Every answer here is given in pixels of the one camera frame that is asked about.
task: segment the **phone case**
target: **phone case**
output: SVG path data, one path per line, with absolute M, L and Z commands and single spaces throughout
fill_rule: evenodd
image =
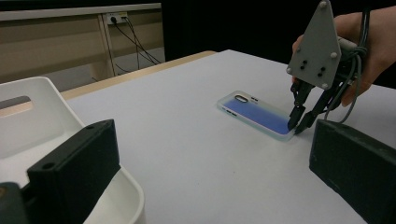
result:
M 288 141 L 294 132 L 288 128 L 289 114 L 242 91 L 221 98 L 217 107 L 228 115 L 274 137 Z

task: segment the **electrical socket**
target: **electrical socket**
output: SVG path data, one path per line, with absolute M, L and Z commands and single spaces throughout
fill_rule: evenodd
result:
M 107 17 L 107 24 L 114 25 L 113 21 L 111 20 L 112 17 L 116 18 L 117 24 L 119 24 L 126 22 L 126 20 L 123 20 L 122 18 L 128 17 L 128 14 L 126 12 L 109 12 L 106 14 L 106 17 Z

